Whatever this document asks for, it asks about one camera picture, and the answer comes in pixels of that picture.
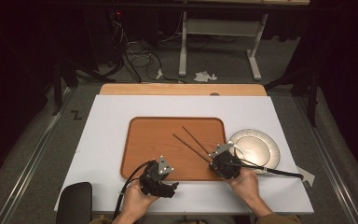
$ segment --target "white metal stand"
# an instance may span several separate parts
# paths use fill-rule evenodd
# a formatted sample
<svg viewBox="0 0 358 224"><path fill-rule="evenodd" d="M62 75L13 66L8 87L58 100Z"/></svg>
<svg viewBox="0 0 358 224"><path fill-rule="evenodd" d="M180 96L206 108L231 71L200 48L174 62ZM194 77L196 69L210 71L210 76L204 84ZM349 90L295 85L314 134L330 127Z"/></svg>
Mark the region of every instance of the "white metal stand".
<svg viewBox="0 0 358 224"><path fill-rule="evenodd" d="M255 42L252 49L247 49L247 57L251 65L255 80L260 80L261 75L255 60L255 53L260 43L261 35L266 26L268 14L264 14L261 21L220 21L220 20L195 20L187 19L187 13L183 13L182 47L179 62L179 77L186 75L187 34L194 35L234 35L234 36L254 36Z"/></svg>

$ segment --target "white table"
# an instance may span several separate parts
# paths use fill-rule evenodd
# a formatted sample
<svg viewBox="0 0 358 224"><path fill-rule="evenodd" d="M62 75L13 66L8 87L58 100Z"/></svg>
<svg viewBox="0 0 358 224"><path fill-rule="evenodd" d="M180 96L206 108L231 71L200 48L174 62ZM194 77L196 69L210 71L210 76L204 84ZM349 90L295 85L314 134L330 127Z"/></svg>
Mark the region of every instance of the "white table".
<svg viewBox="0 0 358 224"><path fill-rule="evenodd" d="M130 120L135 117L214 117L225 125L227 139L242 129L257 129L277 143L277 167L297 172L271 99L267 96L97 95L66 186L88 181L93 186L93 211L112 213L125 180L119 170ZM260 175L261 197L276 213L313 213L300 179ZM250 209L225 182L180 182L171 199L153 203L149 214L250 214Z"/></svg>

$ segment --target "person's right hand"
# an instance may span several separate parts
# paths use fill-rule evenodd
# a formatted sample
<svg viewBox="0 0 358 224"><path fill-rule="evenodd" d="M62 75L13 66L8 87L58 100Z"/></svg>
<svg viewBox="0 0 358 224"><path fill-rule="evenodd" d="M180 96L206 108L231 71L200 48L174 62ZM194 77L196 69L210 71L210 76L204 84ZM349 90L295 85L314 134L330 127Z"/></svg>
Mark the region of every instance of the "person's right hand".
<svg viewBox="0 0 358 224"><path fill-rule="evenodd" d="M260 198L258 192L258 179L255 172L241 168L237 178L227 180L234 193L242 199L257 217L264 217L272 214L272 210Z"/></svg>

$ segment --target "sleeve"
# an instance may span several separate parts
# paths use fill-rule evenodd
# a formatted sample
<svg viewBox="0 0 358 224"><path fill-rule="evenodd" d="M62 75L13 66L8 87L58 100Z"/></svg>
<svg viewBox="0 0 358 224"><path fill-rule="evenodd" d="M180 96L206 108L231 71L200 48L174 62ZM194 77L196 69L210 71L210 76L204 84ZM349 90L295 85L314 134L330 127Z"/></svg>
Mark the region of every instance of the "sleeve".
<svg viewBox="0 0 358 224"><path fill-rule="evenodd" d="M110 220L109 218L105 218L105 217L95 218L91 222L89 222L89 224L111 224L111 223L112 223L112 220Z"/></svg>
<svg viewBox="0 0 358 224"><path fill-rule="evenodd" d="M297 224L297 223L301 223L301 220L297 216L280 216L276 214L270 214L265 217L261 217L256 222L256 224Z"/></svg>

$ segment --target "person's left hand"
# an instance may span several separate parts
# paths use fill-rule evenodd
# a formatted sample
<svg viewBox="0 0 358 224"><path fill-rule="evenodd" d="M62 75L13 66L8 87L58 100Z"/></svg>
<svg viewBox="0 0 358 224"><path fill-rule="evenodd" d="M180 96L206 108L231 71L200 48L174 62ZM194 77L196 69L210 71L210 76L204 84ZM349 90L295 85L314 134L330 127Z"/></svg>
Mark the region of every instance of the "person's left hand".
<svg viewBox="0 0 358 224"><path fill-rule="evenodd" d="M113 220L113 224L132 224L141 218L147 208L159 197L144 195L139 180L133 180L124 194L124 203L121 214Z"/></svg>

